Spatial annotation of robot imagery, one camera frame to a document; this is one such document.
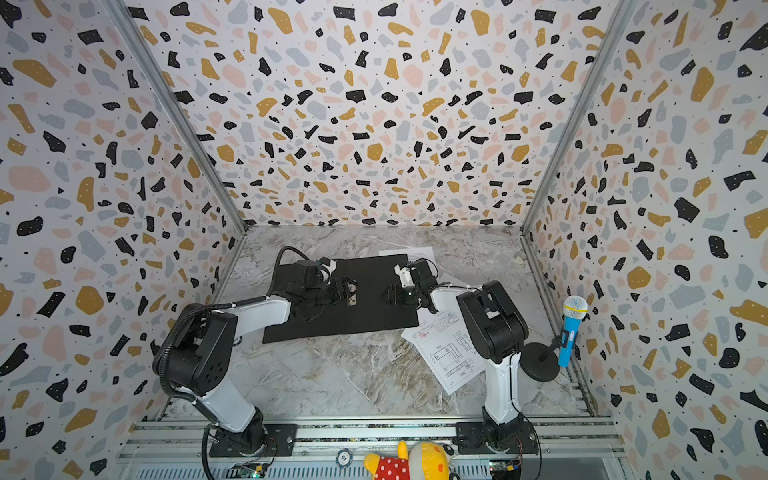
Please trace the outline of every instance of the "microphone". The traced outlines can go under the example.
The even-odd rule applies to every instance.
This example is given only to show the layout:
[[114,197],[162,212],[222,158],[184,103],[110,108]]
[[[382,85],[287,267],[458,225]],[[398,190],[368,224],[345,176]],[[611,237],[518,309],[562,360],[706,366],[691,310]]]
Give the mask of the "microphone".
[[578,327],[581,325],[581,319],[587,315],[588,308],[587,300],[576,295],[569,296],[565,299],[565,303],[563,303],[565,325],[563,326],[563,333],[560,338],[560,356],[558,358],[558,365],[563,368],[567,367],[568,362],[571,360],[576,332],[578,332]]

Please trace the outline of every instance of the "plush toy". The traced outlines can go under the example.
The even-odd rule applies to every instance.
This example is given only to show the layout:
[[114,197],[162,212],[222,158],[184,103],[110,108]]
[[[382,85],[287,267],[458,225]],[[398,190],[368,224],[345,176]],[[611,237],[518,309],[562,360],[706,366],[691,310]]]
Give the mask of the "plush toy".
[[448,470],[454,455],[450,445],[432,442],[417,443],[408,455],[408,446],[400,442],[398,458],[369,453],[363,463],[373,480],[460,480],[457,474]]

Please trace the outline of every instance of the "wallpaper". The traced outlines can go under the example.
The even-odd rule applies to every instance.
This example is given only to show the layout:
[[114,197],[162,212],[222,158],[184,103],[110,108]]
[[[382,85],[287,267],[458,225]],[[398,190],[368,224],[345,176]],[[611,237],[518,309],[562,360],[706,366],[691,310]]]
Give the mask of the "wallpaper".
[[131,0],[248,224],[512,225],[611,0]]
[[768,478],[766,22],[638,2],[530,232],[638,478]]
[[237,238],[101,4],[0,15],[0,478],[113,478]]

